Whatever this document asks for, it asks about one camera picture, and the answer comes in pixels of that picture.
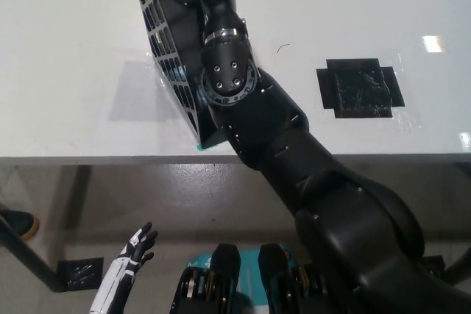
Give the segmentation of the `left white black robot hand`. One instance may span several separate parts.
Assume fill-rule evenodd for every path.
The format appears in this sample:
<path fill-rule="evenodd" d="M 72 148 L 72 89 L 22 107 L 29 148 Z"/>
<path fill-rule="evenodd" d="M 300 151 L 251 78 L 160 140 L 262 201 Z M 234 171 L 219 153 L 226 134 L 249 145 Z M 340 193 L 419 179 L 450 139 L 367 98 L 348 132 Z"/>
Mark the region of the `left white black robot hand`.
<path fill-rule="evenodd" d="M 132 290 L 136 274 L 154 257 L 157 230 L 147 222 L 126 243 L 112 261 L 95 295 L 89 313 L 122 314 Z"/>

